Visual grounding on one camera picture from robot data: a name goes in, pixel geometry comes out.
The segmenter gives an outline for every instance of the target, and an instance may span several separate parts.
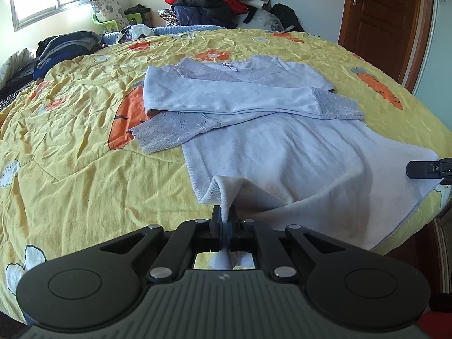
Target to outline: pile of clothes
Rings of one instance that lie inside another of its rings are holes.
[[[299,31],[303,28],[290,7],[270,0],[165,0],[171,9],[161,9],[166,26],[215,25],[224,28]]]
[[[97,52],[101,37],[92,31],[76,31],[48,37],[37,50],[23,49],[0,66],[0,110],[13,102],[19,92],[43,79],[56,64]]]
[[[182,26],[217,25],[225,28],[236,28],[237,24],[234,23],[236,15],[245,13],[253,15],[256,8],[262,8],[269,1],[248,0],[249,4],[256,5],[250,8],[242,0],[165,0],[167,4],[172,5],[175,18]],[[162,14],[171,15],[168,11]]]
[[[33,82],[35,52],[24,48],[0,66],[0,110],[13,102],[19,92]]]
[[[92,31],[76,31],[39,42],[33,79],[43,78],[52,67],[62,61],[98,51],[102,48],[99,45],[100,40],[101,37]]]

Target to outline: plastic bag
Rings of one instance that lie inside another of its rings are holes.
[[[233,22],[237,24],[237,28],[244,29],[263,29],[265,31],[283,31],[284,28],[279,21],[279,19],[270,14],[266,10],[257,9],[253,19],[247,24],[243,23],[243,20],[246,19],[248,14],[240,14],[236,15],[233,19]]]

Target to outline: floral pillow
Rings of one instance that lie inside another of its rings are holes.
[[[90,0],[90,4],[99,23],[116,20],[119,30],[130,25],[117,0]]]

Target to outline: yellow bedspread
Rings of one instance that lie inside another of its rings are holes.
[[[149,223],[171,230],[210,217],[212,207],[197,203],[181,148],[146,155],[127,132],[147,119],[140,82],[149,65],[254,54],[312,65],[338,94],[359,102],[372,130],[431,148],[440,158],[452,156],[451,132],[409,92],[358,56],[307,33],[159,36],[62,62],[0,112],[1,311],[23,320],[15,284],[36,262]],[[439,207],[440,194],[432,192],[377,251],[403,243]]]

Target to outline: white flower pattern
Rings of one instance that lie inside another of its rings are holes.
[[[25,259],[23,266],[21,264],[14,263],[9,264],[6,267],[6,285],[11,293],[16,295],[17,285],[27,271],[46,261],[46,256],[41,249],[28,244],[25,247]]]
[[[268,38],[264,38],[264,37],[254,37],[253,41],[254,42],[269,42]]]
[[[13,183],[14,177],[17,176],[17,173],[20,169],[20,163],[18,160],[13,160],[8,163],[8,165],[4,168],[2,177],[0,178],[0,188],[6,188]]]
[[[175,40],[195,39],[197,37],[197,34],[188,32],[188,33],[175,34],[172,37]]]
[[[107,61],[110,58],[110,55],[101,55],[94,58],[94,61],[96,62],[104,62]]]

